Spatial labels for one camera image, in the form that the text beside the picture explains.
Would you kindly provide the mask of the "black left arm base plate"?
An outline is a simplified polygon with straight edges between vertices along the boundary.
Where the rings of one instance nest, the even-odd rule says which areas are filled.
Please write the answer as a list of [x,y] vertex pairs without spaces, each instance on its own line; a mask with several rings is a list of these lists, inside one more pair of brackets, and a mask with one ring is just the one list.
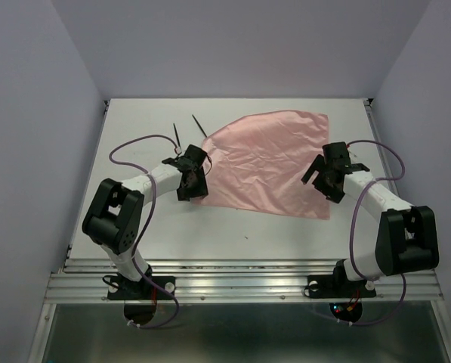
[[167,294],[151,284],[141,279],[140,281],[130,281],[120,274],[104,275],[102,282],[108,287],[107,299],[111,301],[126,300],[171,300]]

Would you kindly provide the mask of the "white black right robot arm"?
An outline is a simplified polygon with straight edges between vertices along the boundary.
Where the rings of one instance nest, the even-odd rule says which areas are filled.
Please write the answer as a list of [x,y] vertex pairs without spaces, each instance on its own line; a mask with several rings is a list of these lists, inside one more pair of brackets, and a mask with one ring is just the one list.
[[[382,185],[362,163],[353,161],[343,141],[326,144],[302,177],[328,201],[339,204],[345,197],[355,200],[351,219],[349,257],[336,264],[332,289],[348,295],[358,281],[435,269],[440,261],[434,211],[415,206]],[[354,253],[358,212],[364,209],[378,223],[375,243],[362,256]]]

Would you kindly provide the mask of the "pink satin napkin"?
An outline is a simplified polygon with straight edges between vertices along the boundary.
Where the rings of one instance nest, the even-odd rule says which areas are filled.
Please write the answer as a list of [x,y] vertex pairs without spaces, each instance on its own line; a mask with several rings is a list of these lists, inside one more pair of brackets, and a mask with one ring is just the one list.
[[329,202],[301,181],[329,143],[323,113],[280,110],[243,116],[210,134],[208,196],[200,206],[327,220]]

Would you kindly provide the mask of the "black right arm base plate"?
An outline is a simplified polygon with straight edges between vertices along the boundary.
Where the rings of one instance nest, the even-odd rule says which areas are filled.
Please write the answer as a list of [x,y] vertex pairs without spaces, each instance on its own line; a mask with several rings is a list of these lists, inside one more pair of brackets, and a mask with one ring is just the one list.
[[337,282],[332,275],[308,275],[303,294],[311,299],[374,298],[375,289],[368,290],[365,281]]

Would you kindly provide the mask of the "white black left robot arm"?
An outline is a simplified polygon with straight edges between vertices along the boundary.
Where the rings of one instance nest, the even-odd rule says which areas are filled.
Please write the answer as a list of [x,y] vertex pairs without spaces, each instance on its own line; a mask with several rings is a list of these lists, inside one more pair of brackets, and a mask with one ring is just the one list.
[[208,158],[203,149],[191,144],[183,155],[163,160],[151,172],[124,181],[106,178],[99,184],[82,231],[107,253],[133,297],[142,298],[151,291],[152,281],[144,275],[150,266],[135,246],[143,208],[171,192],[187,202],[208,196],[203,167]]

